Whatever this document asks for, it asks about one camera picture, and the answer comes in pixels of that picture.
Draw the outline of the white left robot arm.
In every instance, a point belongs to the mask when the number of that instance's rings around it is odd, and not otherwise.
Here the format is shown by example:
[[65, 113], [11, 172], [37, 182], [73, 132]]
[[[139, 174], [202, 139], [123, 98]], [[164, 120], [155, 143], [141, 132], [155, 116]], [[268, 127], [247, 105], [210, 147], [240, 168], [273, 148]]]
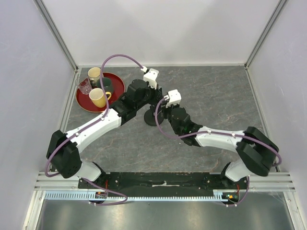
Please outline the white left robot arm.
[[65, 133], [55, 131], [47, 150], [45, 175], [52, 177], [48, 168], [53, 166], [65, 179], [77, 176], [101, 188], [105, 184], [104, 171], [96, 163], [82, 159], [80, 153], [99, 137], [133, 119], [145, 105], [157, 105], [162, 97], [161, 87], [152, 88], [148, 82], [133, 80], [126, 92], [97, 117]]

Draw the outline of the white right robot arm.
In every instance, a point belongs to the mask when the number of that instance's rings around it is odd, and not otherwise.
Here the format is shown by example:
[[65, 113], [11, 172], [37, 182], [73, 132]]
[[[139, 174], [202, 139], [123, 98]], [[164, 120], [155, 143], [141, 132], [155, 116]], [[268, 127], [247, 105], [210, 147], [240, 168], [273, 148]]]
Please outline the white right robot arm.
[[239, 159], [229, 162], [220, 174], [219, 181], [224, 188], [232, 188], [251, 173], [266, 177], [271, 167], [276, 166], [274, 161], [282, 162], [279, 148], [253, 126], [243, 131], [211, 129], [192, 122], [185, 108], [179, 105], [164, 104], [161, 112], [169, 121], [175, 138], [181, 139], [185, 144], [224, 149], [239, 155]]

